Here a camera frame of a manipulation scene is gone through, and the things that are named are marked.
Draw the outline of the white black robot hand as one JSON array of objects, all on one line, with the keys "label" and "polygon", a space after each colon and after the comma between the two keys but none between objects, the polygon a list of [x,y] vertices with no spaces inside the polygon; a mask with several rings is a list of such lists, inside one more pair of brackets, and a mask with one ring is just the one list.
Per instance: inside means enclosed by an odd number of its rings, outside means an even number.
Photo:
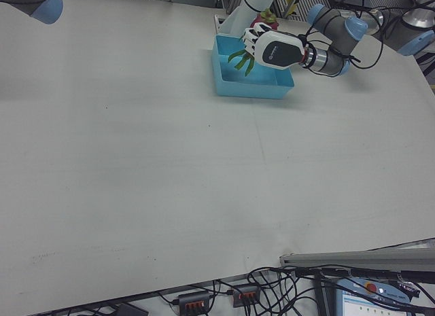
[{"label": "white black robot hand", "polygon": [[259,65],[284,70],[299,64],[305,57],[302,41],[295,35],[257,23],[242,36],[245,50]]}]

